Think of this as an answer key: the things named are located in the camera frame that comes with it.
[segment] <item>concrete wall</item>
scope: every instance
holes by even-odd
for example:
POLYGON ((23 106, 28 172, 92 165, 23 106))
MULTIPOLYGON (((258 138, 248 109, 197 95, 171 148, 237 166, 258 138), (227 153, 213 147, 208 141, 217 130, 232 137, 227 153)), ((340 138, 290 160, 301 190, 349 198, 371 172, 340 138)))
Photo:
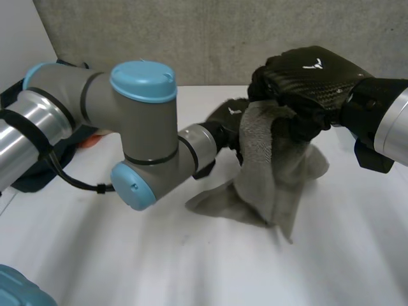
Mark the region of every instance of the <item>concrete wall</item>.
POLYGON ((407 0, 34 0, 57 55, 108 71, 162 61, 180 85, 248 84, 265 59, 321 45, 408 78, 407 0))

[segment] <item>orange object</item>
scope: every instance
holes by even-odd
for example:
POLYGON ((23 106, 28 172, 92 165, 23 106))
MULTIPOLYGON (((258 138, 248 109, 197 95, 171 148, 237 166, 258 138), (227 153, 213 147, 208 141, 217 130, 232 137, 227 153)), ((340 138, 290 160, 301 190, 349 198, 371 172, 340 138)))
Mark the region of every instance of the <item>orange object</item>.
POLYGON ((97 144, 102 137, 103 137, 102 135, 92 135, 88 139, 86 139, 83 142, 79 143, 78 148, 83 148, 83 149, 91 148, 95 144, 97 144))

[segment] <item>gray towel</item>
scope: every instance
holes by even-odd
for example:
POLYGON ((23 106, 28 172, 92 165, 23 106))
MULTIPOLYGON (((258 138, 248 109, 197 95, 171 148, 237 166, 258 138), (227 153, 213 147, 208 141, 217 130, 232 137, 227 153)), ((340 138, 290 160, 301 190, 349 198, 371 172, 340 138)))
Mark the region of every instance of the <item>gray towel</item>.
POLYGON ((244 162, 233 182, 187 202, 198 214, 226 217, 257 226, 278 225, 290 236, 306 180, 328 170, 314 145, 289 138, 287 118, 295 113, 275 101, 253 102, 240 123, 244 162))

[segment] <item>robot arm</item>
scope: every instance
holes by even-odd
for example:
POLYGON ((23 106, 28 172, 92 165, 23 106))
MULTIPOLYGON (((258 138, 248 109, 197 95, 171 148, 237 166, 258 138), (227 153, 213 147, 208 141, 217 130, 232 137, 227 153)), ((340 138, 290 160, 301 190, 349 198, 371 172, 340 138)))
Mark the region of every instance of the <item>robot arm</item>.
POLYGON ((81 124, 120 133, 125 159, 111 180, 136 210, 200 176, 226 145, 221 125, 213 122, 177 133, 175 74, 157 62, 125 62, 110 74, 41 64, 27 74, 24 89, 0 120, 0 190, 38 160, 33 142, 45 136, 55 145, 81 124), (27 134, 30 124, 39 135, 27 134))

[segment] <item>white table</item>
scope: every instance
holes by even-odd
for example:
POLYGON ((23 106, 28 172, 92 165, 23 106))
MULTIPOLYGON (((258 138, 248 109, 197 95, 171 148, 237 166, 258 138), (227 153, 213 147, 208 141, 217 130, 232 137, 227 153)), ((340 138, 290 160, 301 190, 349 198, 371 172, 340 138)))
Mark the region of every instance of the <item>white table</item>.
MULTIPOLYGON (((182 87, 178 125, 199 122, 245 87, 182 87)), ((358 167, 343 130, 314 143, 329 172, 302 197, 289 245, 279 231, 188 212, 196 194, 232 179, 234 154, 220 153, 211 178, 189 179, 137 212, 116 194, 73 189, 59 178, 18 193, 0 217, 0 263, 15 267, 60 306, 407 305, 408 171, 358 167)), ((107 182, 122 159, 117 135, 66 167, 107 182)))

